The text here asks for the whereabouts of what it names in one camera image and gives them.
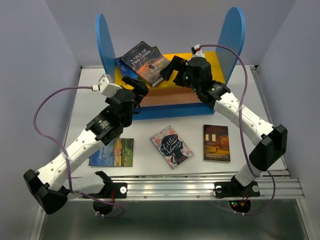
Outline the Little Women book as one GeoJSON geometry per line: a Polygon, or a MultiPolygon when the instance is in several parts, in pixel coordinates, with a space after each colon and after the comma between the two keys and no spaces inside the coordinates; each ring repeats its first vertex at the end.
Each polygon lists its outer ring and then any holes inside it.
{"type": "Polygon", "coordinates": [[[173,170],[194,155],[171,125],[151,136],[150,140],[173,170]]]}

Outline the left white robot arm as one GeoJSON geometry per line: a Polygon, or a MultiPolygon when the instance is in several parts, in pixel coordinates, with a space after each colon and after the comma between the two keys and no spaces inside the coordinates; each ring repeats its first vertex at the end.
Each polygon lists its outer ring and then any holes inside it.
{"type": "Polygon", "coordinates": [[[124,76],[122,80],[132,86],[132,89],[127,89],[111,82],[111,78],[109,74],[103,74],[98,84],[84,87],[105,96],[108,105],[68,147],[41,132],[37,126],[38,114],[34,114],[36,132],[55,142],[61,149],[61,153],[47,165],[38,170],[29,169],[23,175],[29,192],[48,215],[56,213],[67,201],[79,196],[91,199],[95,215],[101,218],[112,218],[114,208],[121,209],[118,216],[125,213],[125,208],[115,202],[116,198],[126,197],[125,182],[114,183],[103,171],[97,171],[91,177],[72,179],[72,173],[85,160],[119,138],[124,128],[132,124],[133,115],[137,113],[135,109],[140,108],[140,103],[149,92],[142,80],[124,76]]]}

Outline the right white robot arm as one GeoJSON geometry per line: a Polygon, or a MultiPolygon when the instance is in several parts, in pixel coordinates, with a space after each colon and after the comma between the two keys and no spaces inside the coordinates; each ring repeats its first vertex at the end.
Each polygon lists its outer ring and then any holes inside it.
{"type": "Polygon", "coordinates": [[[211,65],[204,57],[186,60],[174,56],[160,71],[160,76],[168,81],[174,71],[177,71],[175,85],[192,89],[202,103],[229,119],[239,128],[240,136],[247,136],[254,145],[253,151],[245,156],[246,165],[230,182],[231,192],[242,195],[252,181],[284,155],[288,130],[281,124],[274,126],[264,121],[244,106],[225,84],[213,80],[211,65]]]}

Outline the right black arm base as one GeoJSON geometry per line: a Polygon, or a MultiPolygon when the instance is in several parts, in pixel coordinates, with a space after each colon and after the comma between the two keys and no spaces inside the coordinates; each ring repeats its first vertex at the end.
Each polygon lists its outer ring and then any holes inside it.
{"type": "Polygon", "coordinates": [[[230,210],[242,215],[248,214],[251,209],[250,198],[261,196],[256,181],[251,182],[248,186],[242,186],[235,181],[215,182],[211,194],[216,199],[230,198],[230,210]]]}

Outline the blue and yellow wooden bookshelf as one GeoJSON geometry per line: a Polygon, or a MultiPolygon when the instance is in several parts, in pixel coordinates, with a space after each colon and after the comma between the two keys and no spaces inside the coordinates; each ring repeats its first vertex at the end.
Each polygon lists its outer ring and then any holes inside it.
{"type": "MultiPolygon", "coordinates": [[[[95,31],[99,56],[106,74],[110,74],[116,80],[116,57],[111,40],[107,21],[103,14],[99,13],[95,19],[95,31]]],[[[245,15],[241,8],[232,7],[226,14],[220,37],[219,48],[214,52],[208,52],[205,60],[198,56],[191,60],[183,61],[180,56],[174,56],[171,64],[171,72],[168,76],[173,78],[173,83],[183,84],[185,90],[190,87],[195,90],[197,84],[201,87],[209,87],[213,82],[215,73],[222,73],[222,82],[227,83],[240,56],[246,35],[245,15]]],[[[205,103],[181,103],[161,104],[156,106],[144,106],[141,113],[133,115],[134,120],[150,120],[161,118],[175,118],[209,115],[214,113],[205,103]]]]}

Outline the Animal Farm book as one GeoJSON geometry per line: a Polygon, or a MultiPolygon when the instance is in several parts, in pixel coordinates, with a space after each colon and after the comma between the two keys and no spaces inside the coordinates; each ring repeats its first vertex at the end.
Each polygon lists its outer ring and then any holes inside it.
{"type": "Polygon", "coordinates": [[[89,157],[90,167],[132,167],[134,139],[116,138],[89,157]]]}

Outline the Edward Rulane brown book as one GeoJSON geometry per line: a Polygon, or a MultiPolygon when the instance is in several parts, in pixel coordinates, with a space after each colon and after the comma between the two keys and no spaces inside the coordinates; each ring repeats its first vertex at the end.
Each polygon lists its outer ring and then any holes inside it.
{"type": "Polygon", "coordinates": [[[210,162],[231,161],[229,130],[227,126],[203,126],[203,160],[210,162]]]}

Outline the aluminium rail frame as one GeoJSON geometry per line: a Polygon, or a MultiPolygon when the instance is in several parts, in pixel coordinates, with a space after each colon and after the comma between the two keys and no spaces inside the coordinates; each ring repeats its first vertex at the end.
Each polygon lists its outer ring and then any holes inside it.
{"type": "MultiPolygon", "coordinates": [[[[258,120],[268,120],[260,92],[256,87],[251,69],[248,71],[249,103],[258,120]]],[[[71,120],[66,137],[69,146],[81,134],[86,124],[107,106],[105,97],[88,89],[79,89],[75,95],[71,120]]],[[[125,128],[122,138],[133,138],[133,167],[91,167],[89,159],[72,174],[73,190],[86,194],[96,190],[93,173],[104,171],[112,180],[127,183],[127,197],[121,201],[171,201],[171,200],[217,200],[213,197],[216,182],[227,182],[246,161],[240,133],[233,122],[221,113],[201,116],[134,120],[125,128]],[[171,125],[194,155],[172,170],[150,137],[171,125]],[[228,126],[231,162],[210,162],[203,160],[203,125],[228,126]]],[[[298,179],[292,179],[281,157],[269,168],[275,178],[275,199],[304,199],[298,179]]]]}

